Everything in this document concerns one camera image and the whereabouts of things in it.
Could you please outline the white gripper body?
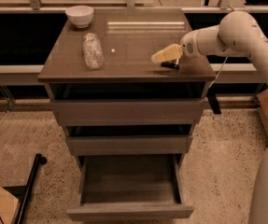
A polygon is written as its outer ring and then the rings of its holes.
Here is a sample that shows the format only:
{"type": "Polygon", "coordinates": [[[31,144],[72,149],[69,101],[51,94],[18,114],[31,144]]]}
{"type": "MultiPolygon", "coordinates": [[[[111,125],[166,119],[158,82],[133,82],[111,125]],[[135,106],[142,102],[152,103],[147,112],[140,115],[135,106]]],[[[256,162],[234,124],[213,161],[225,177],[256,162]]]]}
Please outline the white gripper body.
{"type": "Polygon", "coordinates": [[[197,47],[197,31],[186,33],[180,40],[180,46],[183,49],[183,53],[188,58],[196,58],[200,56],[200,52],[197,47]]]}

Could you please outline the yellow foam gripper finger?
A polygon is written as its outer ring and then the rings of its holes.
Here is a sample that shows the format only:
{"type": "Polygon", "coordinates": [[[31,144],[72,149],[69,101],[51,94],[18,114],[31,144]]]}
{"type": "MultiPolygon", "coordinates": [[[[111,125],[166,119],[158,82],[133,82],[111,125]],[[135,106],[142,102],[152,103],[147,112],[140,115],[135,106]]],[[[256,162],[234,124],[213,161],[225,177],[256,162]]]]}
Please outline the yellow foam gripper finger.
{"type": "Polygon", "coordinates": [[[178,44],[171,44],[161,49],[151,56],[153,63],[163,63],[180,59],[183,55],[183,49],[178,44]]]}

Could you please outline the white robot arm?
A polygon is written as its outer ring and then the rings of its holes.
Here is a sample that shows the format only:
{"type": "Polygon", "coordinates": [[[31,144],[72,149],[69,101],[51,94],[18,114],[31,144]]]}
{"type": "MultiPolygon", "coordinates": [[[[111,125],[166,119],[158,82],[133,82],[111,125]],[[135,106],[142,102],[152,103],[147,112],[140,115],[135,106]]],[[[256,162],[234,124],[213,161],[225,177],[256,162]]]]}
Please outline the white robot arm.
{"type": "MultiPolygon", "coordinates": [[[[268,85],[268,38],[256,20],[245,11],[227,14],[218,25],[188,32],[151,56],[153,63],[206,55],[246,57],[268,85]]],[[[248,224],[268,224],[268,148],[257,172],[248,224]]]]}

